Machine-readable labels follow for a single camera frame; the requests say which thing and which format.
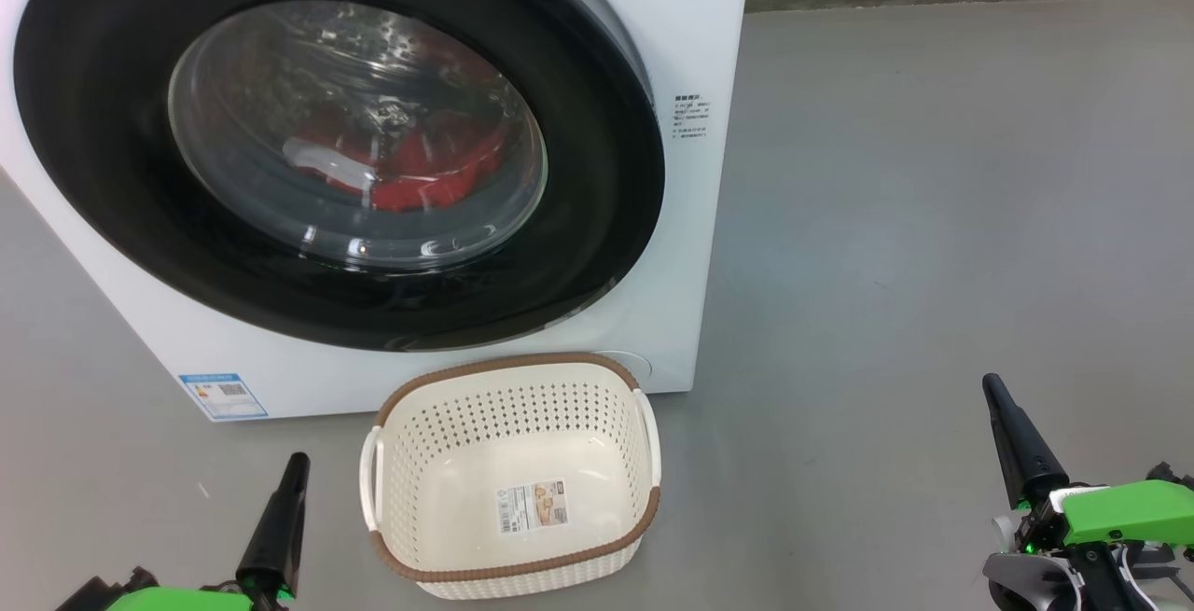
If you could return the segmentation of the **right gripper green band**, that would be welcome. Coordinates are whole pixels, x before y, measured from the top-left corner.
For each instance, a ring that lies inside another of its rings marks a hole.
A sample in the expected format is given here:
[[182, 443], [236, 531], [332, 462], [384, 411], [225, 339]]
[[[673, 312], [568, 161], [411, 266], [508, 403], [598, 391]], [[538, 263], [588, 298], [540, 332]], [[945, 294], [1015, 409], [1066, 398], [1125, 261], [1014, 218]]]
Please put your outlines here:
[[1088, 543], [1193, 543], [1188, 485], [1143, 480], [1130, 485], [1070, 485], [1053, 450], [998, 374], [981, 377], [993, 445], [1013, 510], [1030, 512], [1015, 530], [1016, 551], [1061, 551]]

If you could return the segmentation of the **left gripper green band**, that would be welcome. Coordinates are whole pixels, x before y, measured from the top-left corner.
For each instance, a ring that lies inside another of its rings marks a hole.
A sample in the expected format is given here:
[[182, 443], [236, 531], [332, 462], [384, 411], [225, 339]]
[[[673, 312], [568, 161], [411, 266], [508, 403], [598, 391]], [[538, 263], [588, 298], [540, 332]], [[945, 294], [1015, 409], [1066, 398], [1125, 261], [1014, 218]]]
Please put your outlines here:
[[310, 457], [291, 453], [236, 568], [242, 593], [146, 587], [117, 598], [107, 610], [257, 610], [251, 598], [294, 598], [304, 538]]

